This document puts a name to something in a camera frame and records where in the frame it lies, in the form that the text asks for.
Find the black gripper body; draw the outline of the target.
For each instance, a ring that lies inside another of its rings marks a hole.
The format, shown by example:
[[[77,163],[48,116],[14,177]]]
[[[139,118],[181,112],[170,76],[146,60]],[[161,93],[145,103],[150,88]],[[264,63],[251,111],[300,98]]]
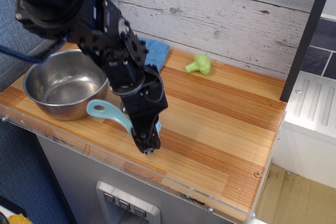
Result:
[[[136,136],[151,136],[159,114],[168,107],[163,80],[155,65],[144,66],[144,82],[133,94],[121,97]]]

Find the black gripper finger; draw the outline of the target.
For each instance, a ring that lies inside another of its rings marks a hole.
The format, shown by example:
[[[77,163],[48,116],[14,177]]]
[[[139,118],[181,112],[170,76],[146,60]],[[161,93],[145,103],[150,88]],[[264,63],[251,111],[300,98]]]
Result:
[[[133,140],[139,151],[145,155],[149,155],[161,148],[161,141],[159,137],[159,130],[156,126],[153,127],[152,132],[147,140],[142,140],[136,135],[135,130],[132,130]]]

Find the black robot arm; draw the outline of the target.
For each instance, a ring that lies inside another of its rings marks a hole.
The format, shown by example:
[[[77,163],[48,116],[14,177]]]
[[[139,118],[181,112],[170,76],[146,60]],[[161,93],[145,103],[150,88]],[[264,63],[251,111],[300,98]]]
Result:
[[[167,108],[156,66],[146,64],[146,43],[110,0],[17,0],[16,19],[39,37],[51,39],[46,50],[26,56],[7,47],[1,52],[31,63],[45,61],[66,42],[75,43],[107,75],[132,123],[131,136],[148,154],[160,148],[156,124]]]

